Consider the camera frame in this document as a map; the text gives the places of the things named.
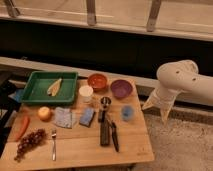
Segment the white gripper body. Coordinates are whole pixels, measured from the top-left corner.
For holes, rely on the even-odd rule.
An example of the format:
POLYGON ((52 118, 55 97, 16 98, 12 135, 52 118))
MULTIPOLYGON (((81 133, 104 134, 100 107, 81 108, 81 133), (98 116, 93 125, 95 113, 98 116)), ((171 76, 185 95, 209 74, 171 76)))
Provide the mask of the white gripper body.
POLYGON ((174 102, 174 91, 162 87, 157 87, 151 92, 150 96, 143 104, 142 109, 146 110, 151 107, 158 108, 160 110, 162 122, 166 123, 174 102))

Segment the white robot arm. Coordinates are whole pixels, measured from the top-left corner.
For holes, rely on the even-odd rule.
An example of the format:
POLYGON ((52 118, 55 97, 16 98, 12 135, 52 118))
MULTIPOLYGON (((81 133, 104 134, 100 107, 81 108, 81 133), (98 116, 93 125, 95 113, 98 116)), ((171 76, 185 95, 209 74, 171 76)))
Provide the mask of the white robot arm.
POLYGON ((213 77, 201 75, 197 64, 192 60, 180 60, 161 65, 157 70, 158 84, 142 106, 160 109, 163 123, 177 96, 182 92, 192 93, 205 98, 213 105, 213 77))

